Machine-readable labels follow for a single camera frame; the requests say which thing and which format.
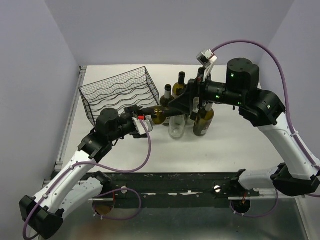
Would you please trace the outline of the dark bottle label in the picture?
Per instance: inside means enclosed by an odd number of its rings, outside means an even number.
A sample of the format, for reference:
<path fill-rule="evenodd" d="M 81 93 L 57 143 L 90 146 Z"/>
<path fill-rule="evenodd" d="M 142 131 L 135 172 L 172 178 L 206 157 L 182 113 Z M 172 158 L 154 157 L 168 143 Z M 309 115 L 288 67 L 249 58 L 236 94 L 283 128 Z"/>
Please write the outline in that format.
<path fill-rule="evenodd" d="M 168 118 L 184 115 L 183 112 L 175 108 L 160 105 L 144 107 L 139 114 L 152 121 L 154 125 L 162 125 Z"/>
<path fill-rule="evenodd" d="M 172 96 L 172 86 L 166 84 L 164 87 L 164 95 L 160 98 L 160 105 L 167 108 L 169 103 L 175 98 Z"/>

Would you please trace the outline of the clear glass bottle front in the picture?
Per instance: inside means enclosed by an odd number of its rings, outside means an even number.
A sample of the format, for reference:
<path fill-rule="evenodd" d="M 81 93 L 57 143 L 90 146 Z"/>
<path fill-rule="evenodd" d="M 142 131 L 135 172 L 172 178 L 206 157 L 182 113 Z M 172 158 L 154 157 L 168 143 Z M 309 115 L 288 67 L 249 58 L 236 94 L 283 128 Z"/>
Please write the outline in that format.
<path fill-rule="evenodd" d="M 169 121 L 168 133 L 173 139 L 180 139 L 183 137 L 186 128 L 185 115 L 172 116 Z"/>

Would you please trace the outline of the dark bottle front label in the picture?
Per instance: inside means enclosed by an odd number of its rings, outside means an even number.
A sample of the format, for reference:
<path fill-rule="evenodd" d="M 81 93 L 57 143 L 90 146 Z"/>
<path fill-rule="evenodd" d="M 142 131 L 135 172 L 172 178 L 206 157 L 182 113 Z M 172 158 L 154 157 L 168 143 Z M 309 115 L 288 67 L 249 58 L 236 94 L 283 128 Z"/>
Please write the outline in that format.
<path fill-rule="evenodd" d="M 152 121 L 154 125 L 162 125 L 168 118 L 184 115 L 183 112 L 175 108 L 160 105 L 144 107 L 139 114 Z"/>

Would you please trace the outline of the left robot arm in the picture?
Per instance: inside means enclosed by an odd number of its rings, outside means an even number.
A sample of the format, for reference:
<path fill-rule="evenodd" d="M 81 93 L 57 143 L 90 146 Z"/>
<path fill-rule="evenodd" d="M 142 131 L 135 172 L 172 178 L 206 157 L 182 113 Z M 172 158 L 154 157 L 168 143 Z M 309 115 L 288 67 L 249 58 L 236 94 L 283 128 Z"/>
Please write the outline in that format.
<path fill-rule="evenodd" d="M 113 142 L 126 135 L 134 138 L 149 138 L 150 123 L 145 121 L 141 106 L 126 107 L 123 114 L 114 108 L 104 109 L 96 120 L 93 130 L 84 137 L 78 150 L 58 175 L 34 196 L 25 195 L 19 201 L 19 209 L 24 226 L 25 240 L 27 227 L 36 231 L 37 236 L 47 240 L 62 226 L 66 207 L 62 206 L 66 196 L 94 166 L 112 150 Z"/>

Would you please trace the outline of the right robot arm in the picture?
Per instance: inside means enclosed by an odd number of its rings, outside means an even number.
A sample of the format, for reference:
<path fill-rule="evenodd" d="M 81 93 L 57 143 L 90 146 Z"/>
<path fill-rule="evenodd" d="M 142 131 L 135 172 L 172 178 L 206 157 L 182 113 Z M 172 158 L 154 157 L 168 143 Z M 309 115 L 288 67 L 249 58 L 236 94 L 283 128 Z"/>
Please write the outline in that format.
<path fill-rule="evenodd" d="M 280 98 L 269 90 L 258 88 L 260 68 L 246 58 L 231 59 L 226 66 L 226 82 L 214 82 L 204 76 L 190 79 L 184 92 L 169 103 L 184 114 L 193 111 L 194 98 L 202 103 L 238 107 L 239 115 L 258 128 L 283 159 L 276 167 L 263 170 L 241 170 L 230 183 L 230 191 L 241 196 L 247 190 L 275 188 L 295 197 L 314 193 L 320 185 L 318 158 L 311 157 L 293 127 L 288 110 Z"/>

